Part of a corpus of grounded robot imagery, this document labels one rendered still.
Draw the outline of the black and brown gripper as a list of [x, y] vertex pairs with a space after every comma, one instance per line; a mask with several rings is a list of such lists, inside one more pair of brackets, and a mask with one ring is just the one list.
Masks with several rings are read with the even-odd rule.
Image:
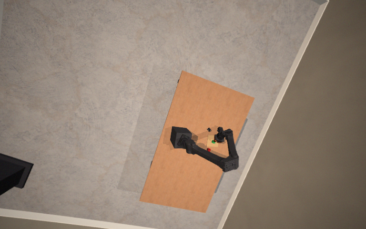
[[220, 135], [218, 137], [217, 137], [217, 135], [214, 135], [213, 142], [222, 143], [222, 142], [224, 142], [224, 138], [222, 138]]

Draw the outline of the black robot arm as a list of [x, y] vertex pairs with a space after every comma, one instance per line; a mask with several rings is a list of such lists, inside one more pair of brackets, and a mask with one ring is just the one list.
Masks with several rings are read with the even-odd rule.
[[217, 131], [219, 132], [217, 134], [217, 137], [220, 135], [222, 138], [225, 137], [225, 139], [228, 140], [227, 143], [230, 155], [227, 158], [220, 157], [205, 149], [200, 148], [192, 139], [190, 139], [186, 135], [181, 136], [177, 145], [186, 149], [186, 153], [188, 154], [197, 154], [205, 158], [206, 160], [216, 164], [223, 170], [223, 172], [236, 170], [239, 167], [239, 156], [237, 154], [234, 144], [233, 131], [231, 129], [223, 131], [222, 127], [218, 127]]

